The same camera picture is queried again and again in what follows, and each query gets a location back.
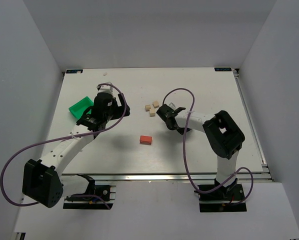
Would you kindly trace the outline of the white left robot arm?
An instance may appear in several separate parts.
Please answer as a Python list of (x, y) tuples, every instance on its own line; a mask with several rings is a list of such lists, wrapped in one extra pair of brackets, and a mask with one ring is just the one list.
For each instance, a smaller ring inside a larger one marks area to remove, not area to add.
[(77, 120), (68, 139), (62, 140), (53, 150), (38, 160), (26, 162), (23, 172), (22, 193), (38, 203), (52, 208), (62, 197), (95, 198), (95, 180), (78, 173), (64, 176), (63, 172), (76, 155), (104, 132), (111, 120), (130, 114), (125, 96), (120, 93), (98, 93)]

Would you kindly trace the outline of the red wood block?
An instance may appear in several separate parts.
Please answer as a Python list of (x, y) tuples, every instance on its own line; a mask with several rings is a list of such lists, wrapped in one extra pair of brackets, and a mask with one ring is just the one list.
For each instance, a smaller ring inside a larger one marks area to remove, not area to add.
[(151, 145), (153, 142), (152, 136), (141, 135), (139, 138), (139, 143), (142, 145)]

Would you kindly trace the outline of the green plastic tray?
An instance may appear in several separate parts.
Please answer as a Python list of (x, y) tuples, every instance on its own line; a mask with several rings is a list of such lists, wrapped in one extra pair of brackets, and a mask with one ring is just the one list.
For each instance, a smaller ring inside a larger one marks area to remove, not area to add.
[(84, 111), (92, 105), (93, 101), (88, 96), (86, 96), (74, 105), (70, 106), (68, 110), (72, 114), (72, 116), (78, 120), (83, 115)]

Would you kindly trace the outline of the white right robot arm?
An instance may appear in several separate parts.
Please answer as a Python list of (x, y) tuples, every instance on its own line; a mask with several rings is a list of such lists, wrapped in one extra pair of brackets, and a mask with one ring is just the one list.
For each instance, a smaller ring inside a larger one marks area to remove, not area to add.
[(170, 103), (159, 107), (156, 114), (169, 130), (181, 135), (191, 130), (204, 133), (217, 155), (215, 185), (228, 180), (222, 187), (230, 189), (237, 184), (236, 163), (245, 135), (227, 111), (204, 114), (186, 111), (184, 107), (176, 108)]

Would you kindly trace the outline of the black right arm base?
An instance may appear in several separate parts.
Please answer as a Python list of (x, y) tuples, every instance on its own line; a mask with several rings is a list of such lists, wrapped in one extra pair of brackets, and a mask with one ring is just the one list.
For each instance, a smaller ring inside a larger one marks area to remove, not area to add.
[(201, 213), (238, 213), (246, 212), (246, 203), (242, 201), (245, 193), (241, 184), (234, 186), (225, 195), (218, 189), (211, 193), (201, 194), (194, 191), (199, 196), (199, 211)]

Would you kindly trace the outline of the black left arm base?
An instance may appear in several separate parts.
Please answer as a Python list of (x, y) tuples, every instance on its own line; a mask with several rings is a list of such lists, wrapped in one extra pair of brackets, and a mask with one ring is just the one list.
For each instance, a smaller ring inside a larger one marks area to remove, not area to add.
[(85, 174), (61, 177), (65, 210), (110, 210), (114, 205), (116, 187), (96, 183)]

